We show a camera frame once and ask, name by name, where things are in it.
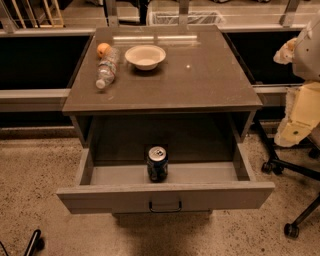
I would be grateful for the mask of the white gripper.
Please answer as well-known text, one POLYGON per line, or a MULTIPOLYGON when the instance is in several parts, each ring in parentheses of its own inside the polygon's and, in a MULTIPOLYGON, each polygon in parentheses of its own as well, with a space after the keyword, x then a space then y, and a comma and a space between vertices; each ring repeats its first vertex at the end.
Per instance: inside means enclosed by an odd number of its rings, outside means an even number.
POLYGON ((304 83, 290 94, 288 120, 280 122, 274 137, 278 146, 287 148, 299 144, 320 123, 320 83, 304 83))

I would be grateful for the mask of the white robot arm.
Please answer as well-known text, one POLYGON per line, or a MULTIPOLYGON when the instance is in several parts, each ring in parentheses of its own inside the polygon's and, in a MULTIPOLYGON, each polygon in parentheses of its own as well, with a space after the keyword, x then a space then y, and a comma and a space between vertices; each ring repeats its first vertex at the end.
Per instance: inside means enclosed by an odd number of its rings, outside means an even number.
POLYGON ((298 89, 288 89, 285 117, 274 141, 292 147, 306 138, 320 123, 320 13, 293 39, 282 45, 273 60, 292 64, 293 74, 304 80, 298 89))

